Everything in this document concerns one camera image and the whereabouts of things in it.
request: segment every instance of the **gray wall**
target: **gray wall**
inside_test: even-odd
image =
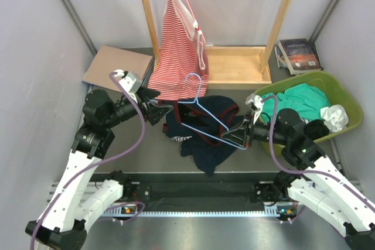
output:
[[[96,48],[151,47],[141,0],[71,0]],[[161,40],[166,0],[150,0]],[[266,44],[280,0],[189,0],[207,44]],[[280,38],[310,37],[330,0],[292,0]]]
[[[375,200],[375,2],[341,0],[318,37],[319,57],[362,106],[363,124],[336,138],[350,177]]]
[[[0,0],[1,249],[27,249],[26,223],[61,177],[91,62],[59,0]]]

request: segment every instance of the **hook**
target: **hook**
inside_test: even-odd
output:
[[[185,83],[187,82],[187,80],[188,80],[188,78],[189,78],[190,76],[196,76],[196,77],[199,79],[198,92],[197,92],[197,94],[196,94],[196,96],[195,96],[195,98],[194,98],[194,101],[193,101],[193,102],[198,102],[198,96],[199,96],[199,93],[200,93],[200,89],[201,89],[201,87],[202,87],[202,78],[201,78],[198,74],[196,74],[196,73],[189,73],[189,74],[185,77]]]
[[[206,136],[208,136],[208,137],[210,137],[210,138],[213,138],[213,139],[218,140],[218,141],[220,141],[220,142],[226,143],[226,144],[228,144],[228,145],[230,145],[230,146],[234,146],[234,147],[237,148],[237,149],[246,150],[246,148],[242,148],[242,147],[240,147],[240,146],[237,146],[236,144],[231,143],[231,142],[228,142],[228,141],[226,141],[226,140],[224,140],[224,139],[220,139],[220,138],[218,138],[218,137],[211,136],[210,134],[208,134],[208,133],[206,133],[206,132],[203,132],[203,131],[198,130],[198,129],[194,128],[194,127],[189,126],[188,124],[185,124],[185,123],[181,123],[181,124],[182,124],[183,126],[186,126],[186,127],[190,128],[191,130],[197,131],[197,132],[199,132],[199,133],[201,133],[201,134],[204,134],[204,135],[206,135]]]

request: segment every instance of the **book cover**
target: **book cover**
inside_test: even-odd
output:
[[[278,46],[291,74],[321,69],[321,65],[306,39],[280,40]]]

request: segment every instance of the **white cloth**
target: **white cloth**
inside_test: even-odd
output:
[[[321,118],[331,133],[345,129],[349,122],[346,111],[341,105],[321,108]]]

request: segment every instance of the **plastic basket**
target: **plastic basket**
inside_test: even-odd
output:
[[[293,86],[301,83],[306,83],[310,86],[315,86],[316,88],[322,90],[329,102],[332,105],[342,105],[349,117],[349,123],[346,125],[346,129],[343,129],[336,133],[330,133],[323,138],[314,140],[316,143],[323,142],[334,138],[342,133],[354,129],[362,123],[363,113],[356,102],[356,100],[342,87],[341,83],[334,78],[334,76],[324,72],[324,71],[313,71],[311,73],[301,74],[299,76],[291,77],[286,80],[265,86],[255,91],[257,95],[264,95],[270,92],[275,94],[284,92]],[[270,153],[270,147],[268,143],[262,142],[264,149]],[[274,145],[275,154],[281,156],[281,150],[284,146]]]

